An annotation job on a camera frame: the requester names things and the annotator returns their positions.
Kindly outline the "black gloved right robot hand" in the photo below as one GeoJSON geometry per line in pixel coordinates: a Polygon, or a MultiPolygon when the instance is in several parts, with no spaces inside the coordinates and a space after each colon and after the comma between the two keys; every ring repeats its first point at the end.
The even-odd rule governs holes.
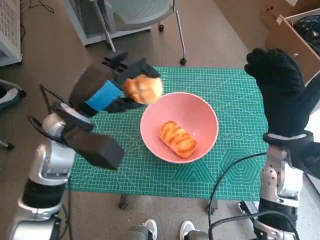
{"type": "Polygon", "coordinates": [[[246,60],[244,70],[262,94],[269,133],[287,138],[304,134],[320,100],[320,77],[305,84],[297,62],[278,48],[255,48],[246,60]]]}

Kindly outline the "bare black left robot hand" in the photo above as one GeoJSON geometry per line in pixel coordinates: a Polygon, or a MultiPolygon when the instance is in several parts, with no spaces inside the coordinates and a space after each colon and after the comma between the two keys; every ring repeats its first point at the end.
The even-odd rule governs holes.
{"type": "Polygon", "coordinates": [[[160,74],[145,58],[127,61],[127,57],[126,52],[113,52],[101,65],[89,65],[73,85],[68,99],[72,107],[93,117],[102,111],[120,113],[156,102],[163,94],[160,74]]]}

